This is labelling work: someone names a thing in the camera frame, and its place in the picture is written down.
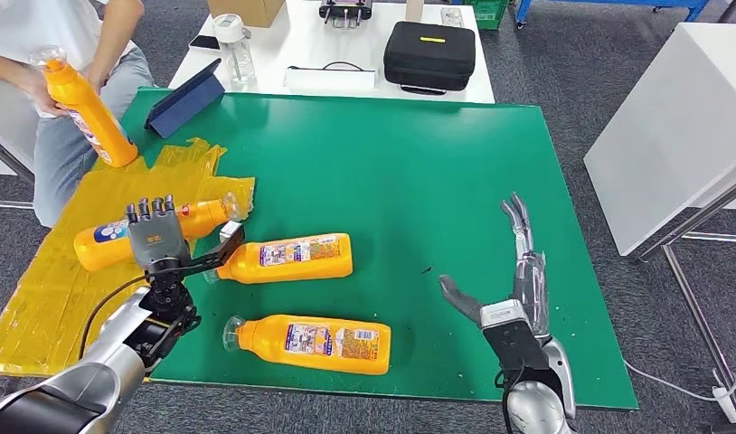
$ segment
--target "cable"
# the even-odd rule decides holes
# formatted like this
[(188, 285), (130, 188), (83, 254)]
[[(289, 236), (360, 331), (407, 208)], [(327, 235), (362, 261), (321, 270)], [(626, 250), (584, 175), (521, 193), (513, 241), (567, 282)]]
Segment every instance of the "cable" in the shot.
[(713, 397), (712, 398), (709, 398), (707, 396), (701, 396), (701, 395), (699, 395), (697, 393), (693, 393), (693, 392), (687, 391), (687, 390), (685, 390), (685, 389), (683, 389), (683, 388), (681, 388), (679, 386), (676, 386), (676, 385), (674, 385), (674, 384), (672, 384), (672, 383), (670, 383), (670, 382), (668, 382), (666, 380), (661, 380), (660, 378), (655, 377), (654, 375), (650, 375), (649, 373), (643, 373), (642, 371), (640, 371), (637, 368), (635, 368), (634, 366), (632, 366), (629, 362), (627, 362), (626, 359), (623, 359), (623, 360), (624, 360), (624, 364), (627, 366), (627, 368), (629, 368), (630, 370), (634, 371), (635, 373), (638, 373), (638, 374), (642, 375), (643, 377), (649, 378), (650, 380), (654, 380), (656, 382), (660, 382), (664, 386), (671, 387), (672, 389), (678, 390), (678, 391), (680, 391), (680, 392), (682, 392), (682, 393), (684, 393), (686, 395), (692, 396), (696, 400), (717, 402), (717, 401), (720, 401), (720, 400), (724, 400), (725, 398), (729, 398), (736, 391), (736, 375), (735, 374), (732, 376), (732, 386), (727, 391), (727, 393), (724, 393), (723, 395), (720, 395), (717, 398), (713, 398)]
[(328, 64), (327, 64), (326, 66), (324, 66), (324, 67), (323, 67), (323, 68), (321, 68), (321, 69), (322, 69), (322, 70), (327, 70), (327, 69), (328, 69), (328, 67), (329, 67), (329, 66), (331, 66), (331, 65), (349, 65), (349, 66), (351, 66), (351, 67), (353, 67), (353, 68), (357, 69), (358, 71), (365, 71), (365, 70), (364, 70), (363, 68), (361, 68), (361, 67), (359, 67), (359, 66), (355, 65), (354, 63), (350, 63), (350, 62), (348, 62), (348, 61), (332, 61), (332, 62), (328, 63)]
[[(503, 373), (504, 371), (501, 371), (495, 376), (495, 387), (499, 387), (498, 378), (499, 378), (499, 375)], [(501, 386), (504, 388), (504, 394), (501, 397), (501, 412), (504, 414), (504, 424), (506, 425), (506, 434), (514, 434), (514, 431), (512, 431), (512, 421), (509, 419), (509, 404), (507, 403), (507, 400), (509, 399), (509, 393), (512, 391), (512, 388), (514, 387), (514, 385), (519, 383), (520, 379), (523, 378), (523, 373), (525, 373), (524, 363), (522, 366), (520, 366), (520, 373), (518, 373), (517, 376), (512, 381), (507, 381), (505, 377), (504, 382), (500, 383)]]
[(115, 290), (113, 290), (112, 292), (110, 292), (109, 294), (107, 294), (104, 298), (101, 299), (100, 302), (97, 303), (97, 305), (94, 307), (94, 310), (91, 311), (91, 315), (89, 316), (89, 319), (86, 321), (86, 326), (83, 328), (83, 336), (80, 338), (80, 350), (78, 351), (78, 360), (80, 360), (80, 359), (83, 358), (83, 352), (86, 349), (86, 340), (89, 338), (89, 330), (91, 329), (91, 322), (93, 322), (94, 316), (97, 315), (97, 313), (99, 312), (99, 310), (102, 309), (102, 307), (104, 307), (104, 305), (107, 304), (107, 302), (111, 298), (113, 298), (114, 296), (116, 296), (117, 294), (119, 294), (120, 291), (122, 291), (123, 289), (126, 289), (130, 285), (133, 285), (133, 284), (137, 283), (139, 280), (144, 280), (145, 278), (148, 278), (148, 277), (159, 276), (159, 275), (165, 274), (165, 273), (173, 273), (174, 271), (186, 271), (186, 270), (190, 270), (190, 269), (196, 269), (198, 267), (201, 267), (201, 266), (200, 265), (193, 265), (191, 267), (178, 267), (178, 268), (175, 268), (175, 269), (160, 269), (160, 270), (154, 271), (152, 273), (143, 274), (143, 275), (139, 276), (138, 278), (132, 278), (128, 282), (126, 282), (123, 285), (115, 288)]

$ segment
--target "green surface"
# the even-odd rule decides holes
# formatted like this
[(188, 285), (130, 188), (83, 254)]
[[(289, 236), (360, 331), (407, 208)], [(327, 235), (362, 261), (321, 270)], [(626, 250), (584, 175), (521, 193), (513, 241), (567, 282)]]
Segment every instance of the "green surface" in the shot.
[[(165, 93), (139, 91), (122, 122), (150, 164), (164, 141), (142, 119)], [(550, 330), (570, 358), (578, 404), (637, 406), (539, 108), (227, 94), (166, 142), (191, 137), (228, 148), (219, 175), (257, 177), (249, 241), (347, 232), (354, 274), (248, 286), (188, 278), (203, 323), (154, 380), (500, 399), (496, 358), (440, 295), (437, 276), (483, 301), (509, 294), (514, 235), (499, 203), (515, 190), (547, 255)], [(198, 251), (217, 242), (214, 233)], [(224, 351), (230, 316), (272, 314), (387, 324), (390, 370), (332, 373)]]

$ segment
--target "black case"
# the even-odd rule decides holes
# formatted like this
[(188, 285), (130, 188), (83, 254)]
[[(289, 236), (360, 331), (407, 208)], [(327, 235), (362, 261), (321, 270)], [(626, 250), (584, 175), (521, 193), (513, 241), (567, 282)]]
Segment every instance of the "black case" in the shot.
[(400, 21), (384, 51), (384, 77), (402, 86), (463, 90), (475, 70), (475, 33)]

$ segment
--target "person's arm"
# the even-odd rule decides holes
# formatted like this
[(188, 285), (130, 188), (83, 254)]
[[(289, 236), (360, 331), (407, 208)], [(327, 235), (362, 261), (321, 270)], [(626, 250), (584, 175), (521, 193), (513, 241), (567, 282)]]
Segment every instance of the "person's arm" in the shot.
[(107, 81), (120, 54), (126, 49), (144, 12), (145, 7), (141, 0), (109, 0), (105, 6), (99, 45), (87, 74), (97, 93)]
[(39, 71), (0, 56), (0, 80), (7, 81), (30, 95), (38, 109), (54, 116), (64, 116), (65, 111), (49, 96), (46, 79)]

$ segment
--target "orange bottle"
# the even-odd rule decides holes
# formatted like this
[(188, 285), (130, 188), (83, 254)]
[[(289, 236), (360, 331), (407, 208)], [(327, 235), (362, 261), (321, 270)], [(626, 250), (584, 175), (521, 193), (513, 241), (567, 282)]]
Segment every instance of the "orange bottle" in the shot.
[(382, 375), (390, 365), (391, 329), (384, 324), (312, 316), (272, 315), (258, 321), (230, 318), (224, 348), (262, 360), (342, 373)]
[(67, 110), (91, 147), (108, 165), (122, 167), (137, 158), (137, 147), (104, 105), (88, 81), (67, 63), (67, 54), (55, 45), (45, 45), (30, 56), (42, 67), (49, 95)]
[(206, 279), (267, 283), (311, 278), (343, 278), (352, 274), (349, 235), (329, 233), (291, 240), (242, 244), (223, 266), (205, 272)]
[[(230, 192), (221, 199), (182, 205), (175, 214), (188, 240), (202, 238), (220, 224), (241, 219), (238, 202)], [(123, 219), (79, 232), (73, 247), (83, 268), (96, 271), (131, 258), (127, 227), (128, 220)]]

